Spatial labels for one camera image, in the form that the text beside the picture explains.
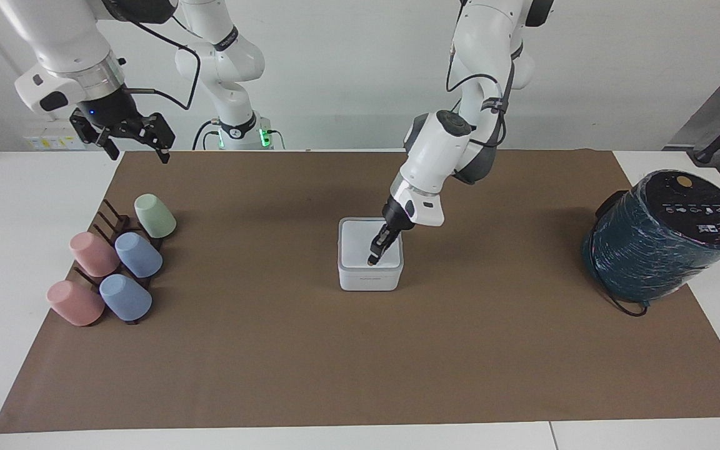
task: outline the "brown table surface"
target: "brown table surface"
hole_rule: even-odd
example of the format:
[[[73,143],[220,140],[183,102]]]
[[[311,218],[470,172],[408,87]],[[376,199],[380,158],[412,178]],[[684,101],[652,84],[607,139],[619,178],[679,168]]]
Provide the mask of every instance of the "brown table surface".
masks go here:
[[[396,291],[338,285],[338,221],[379,216],[403,154],[124,156],[106,197],[177,216],[138,325],[49,312],[0,433],[720,416],[720,341],[688,287],[634,319],[586,274],[609,152],[501,151],[404,234]]]

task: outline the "white container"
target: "white container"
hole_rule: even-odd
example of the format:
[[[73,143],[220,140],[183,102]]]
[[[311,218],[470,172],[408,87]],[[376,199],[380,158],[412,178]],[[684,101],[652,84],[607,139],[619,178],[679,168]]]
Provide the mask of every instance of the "white container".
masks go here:
[[[385,219],[345,217],[337,226],[337,273],[344,291],[392,291],[405,265],[400,235],[377,265],[369,266],[371,240]]]

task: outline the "gold circle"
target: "gold circle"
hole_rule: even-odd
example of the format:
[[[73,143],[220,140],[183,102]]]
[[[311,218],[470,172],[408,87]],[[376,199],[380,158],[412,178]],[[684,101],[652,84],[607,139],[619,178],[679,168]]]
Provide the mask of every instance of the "gold circle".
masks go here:
[[[694,182],[692,182],[691,179],[686,176],[678,176],[677,183],[679,183],[679,185],[683,188],[692,188],[694,185]]]

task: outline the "white robotic arm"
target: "white robotic arm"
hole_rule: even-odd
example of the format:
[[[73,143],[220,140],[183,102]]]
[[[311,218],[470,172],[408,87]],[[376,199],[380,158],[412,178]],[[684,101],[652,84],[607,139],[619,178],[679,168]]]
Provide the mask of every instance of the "white robotic arm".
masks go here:
[[[382,209],[386,223],[371,242],[375,265],[403,230],[443,224],[440,192],[449,176],[474,184],[487,176],[504,130],[509,92],[532,77],[524,26],[546,22],[553,0],[465,0],[452,39],[446,89],[460,86],[460,113],[418,116],[405,137],[407,160]]]
[[[238,32],[223,0],[181,0],[191,31],[206,42],[189,45],[202,60],[199,82],[218,113],[222,142],[232,149],[268,146],[258,132],[271,123],[252,110],[249,94],[238,82],[260,78],[266,62],[260,49]],[[196,59],[178,51],[177,70],[186,79],[195,77]]]
[[[163,115],[138,112],[124,85],[98,18],[163,23],[177,0],[0,0],[0,9],[29,45],[37,64],[15,82],[23,102],[37,113],[76,104],[71,123],[84,143],[95,143],[111,159],[118,148],[111,137],[151,146],[168,162],[174,132]]]

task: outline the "plastic cup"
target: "plastic cup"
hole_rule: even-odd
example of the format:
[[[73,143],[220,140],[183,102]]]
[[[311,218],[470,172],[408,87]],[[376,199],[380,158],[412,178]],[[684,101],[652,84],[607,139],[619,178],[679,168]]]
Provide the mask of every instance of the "plastic cup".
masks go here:
[[[148,313],[152,296],[137,281],[112,274],[99,285],[99,293],[112,312],[125,322],[138,320]]]
[[[46,293],[46,300],[55,313],[78,327],[92,324],[105,310],[102,297],[88,287],[68,280],[55,282]]]
[[[177,228],[177,219],[155,194],[137,197],[135,214],[152,238],[165,238]]]
[[[163,257],[148,240],[135,233],[125,233],[115,240],[115,251],[126,268],[137,276],[146,278],[160,270]]]
[[[69,249],[82,270],[90,276],[108,276],[121,263],[114,248],[101,236],[89,231],[72,237]]]

